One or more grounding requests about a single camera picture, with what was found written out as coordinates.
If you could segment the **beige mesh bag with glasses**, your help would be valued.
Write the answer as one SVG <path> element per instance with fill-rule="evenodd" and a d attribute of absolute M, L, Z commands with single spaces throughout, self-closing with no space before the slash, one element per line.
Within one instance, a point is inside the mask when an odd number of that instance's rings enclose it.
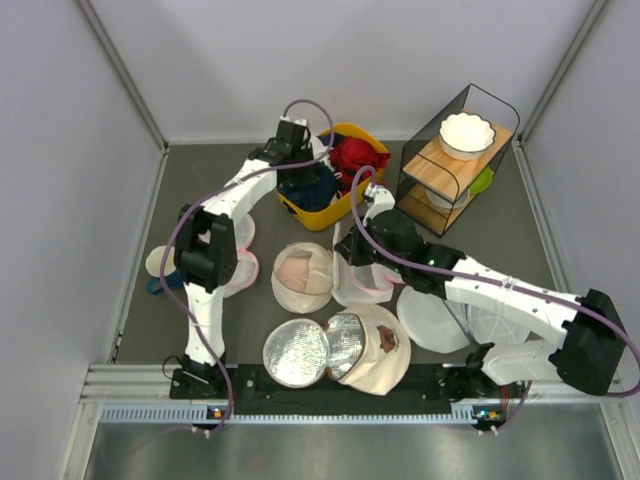
<path fill-rule="evenodd" d="M 271 289 L 284 310 L 307 316 L 327 306 L 334 287 L 333 228 L 289 241 L 275 256 Z"/>

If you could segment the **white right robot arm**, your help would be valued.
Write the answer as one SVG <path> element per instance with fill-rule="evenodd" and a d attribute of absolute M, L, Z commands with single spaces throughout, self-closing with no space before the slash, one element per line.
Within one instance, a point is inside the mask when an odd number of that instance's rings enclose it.
<path fill-rule="evenodd" d="M 520 345 L 483 343 L 467 359 L 466 380 L 487 396 L 516 381 L 562 381 L 592 396 L 611 395 L 626 331 L 609 295 L 556 292 L 493 270 L 464 252 L 425 240 L 396 209 L 357 219 L 334 250 L 352 266 L 380 265 L 415 291 L 476 307 L 536 335 Z"/>

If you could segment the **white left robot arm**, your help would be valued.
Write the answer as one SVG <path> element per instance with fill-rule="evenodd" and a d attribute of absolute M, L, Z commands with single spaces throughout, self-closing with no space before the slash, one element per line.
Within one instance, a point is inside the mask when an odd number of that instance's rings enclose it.
<path fill-rule="evenodd" d="M 251 151 L 219 193 L 181 213 L 174 265 L 184 282 L 189 310 L 185 354 L 200 364 L 191 381 L 205 396 L 220 394 L 227 382 L 225 370 L 215 364 L 225 353 L 223 301 L 238 264 L 237 224 L 283 180 L 311 180 L 311 167 L 296 166 L 313 159 L 310 138 L 307 120 L 282 117 L 275 136 Z"/>

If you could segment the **dark blue bra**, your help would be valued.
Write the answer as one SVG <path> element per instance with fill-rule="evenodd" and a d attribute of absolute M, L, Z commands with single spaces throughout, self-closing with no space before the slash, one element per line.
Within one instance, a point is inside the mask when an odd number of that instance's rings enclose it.
<path fill-rule="evenodd" d="M 279 193 L 284 197 L 295 193 L 335 197 L 338 191 L 338 181 L 334 173 L 324 164 L 316 165 L 313 172 L 316 175 L 314 183 L 307 185 L 294 185 L 290 182 L 284 183 L 279 188 Z"/>

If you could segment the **pale pink bra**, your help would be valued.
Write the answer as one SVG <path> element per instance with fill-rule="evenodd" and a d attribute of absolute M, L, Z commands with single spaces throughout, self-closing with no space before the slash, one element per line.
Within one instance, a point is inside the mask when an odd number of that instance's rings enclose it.
<path fill-rule="evenodd" d="M 310 256 L 285 256 L 274 262 L 271 283 L 275 289 L 306 293 L 309 284 Z"/>

